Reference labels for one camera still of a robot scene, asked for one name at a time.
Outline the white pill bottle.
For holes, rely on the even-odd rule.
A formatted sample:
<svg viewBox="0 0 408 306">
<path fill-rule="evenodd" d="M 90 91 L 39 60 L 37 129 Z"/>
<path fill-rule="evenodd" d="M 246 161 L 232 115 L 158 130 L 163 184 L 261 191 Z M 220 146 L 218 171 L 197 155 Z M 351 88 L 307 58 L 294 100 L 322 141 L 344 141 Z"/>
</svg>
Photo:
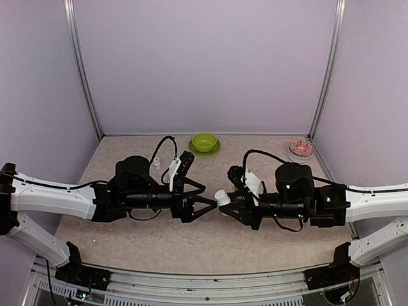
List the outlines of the white pill bottle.
<svg viewBox="0 0 408 306">
<path fill-rule="evenodd" d="M 216 191 L 214 194 L 214 199 L 217 202 L 217 206 L 219 210 L 221 209 L 222 206 L 225 206 L 231 203 L 231 199 L 224 189 L 220 189 Z"/>
<path fill-rule="evenodd" d="M 160 158 L 155 157 L 153 159 L 152 165 L 153 165 L 153 167 L 154 167 L 154 169 L 156 171 L 159 171 L 161 169 L 161 160 L 160 160 Z"/>
</svg>

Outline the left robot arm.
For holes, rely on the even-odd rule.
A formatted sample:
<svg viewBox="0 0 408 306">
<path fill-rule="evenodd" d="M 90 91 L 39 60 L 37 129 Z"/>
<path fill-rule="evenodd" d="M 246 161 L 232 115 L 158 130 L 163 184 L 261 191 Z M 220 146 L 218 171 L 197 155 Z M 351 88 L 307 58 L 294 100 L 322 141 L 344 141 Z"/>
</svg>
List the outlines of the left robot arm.
<svg viewBox="0 0 408 306">
<path fill-rule="evenodd" d="M 89 278 L 78 248 L 62 242 L 32 221 L 25 212 L 71 215 L 92 222 L 124 219 L 134 209 L 169 210 L 174 219 L 190 223 L 215 209 L 214 200 L 204 198 L 205 186 L 187 178 L 194 157 L 184 152 L 171 162 L 170 182 L 159 184 L 150 176 L 150 162 L 130 156 L 115 165 L 108 181 L 64 185 L 31 178 L 16 171 L 13 163 L 1 167 L 1 234 L 14 239 L 47 259 L 73 282 Z"/>
</svg>

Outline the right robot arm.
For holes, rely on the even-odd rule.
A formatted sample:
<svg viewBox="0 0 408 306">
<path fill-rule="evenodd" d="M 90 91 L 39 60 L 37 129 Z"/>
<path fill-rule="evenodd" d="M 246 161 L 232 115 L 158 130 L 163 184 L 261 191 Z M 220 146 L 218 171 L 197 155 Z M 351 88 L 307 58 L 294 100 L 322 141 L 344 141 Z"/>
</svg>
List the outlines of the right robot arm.
<svg viewBox="0 0 408 306">
<path fill-rule="evenodd" d="M 286 162 L 275 171 L 276 192 L 250 170 L 232 166 L 228 178 L 235 191 L 218 190 L 214 198 L 222 214 L 258 230 L 264 218 L 296 219 L 318 228 L 343 226 L 366 219 L 394 217 L 372 234 L 335 248 L 326 278 L 339 283 L 350 274 L 351 265 L 361 267 L 407 241 L 407 186 L 356 187 L 317 180 L 310 166 Z"/>
</svg>

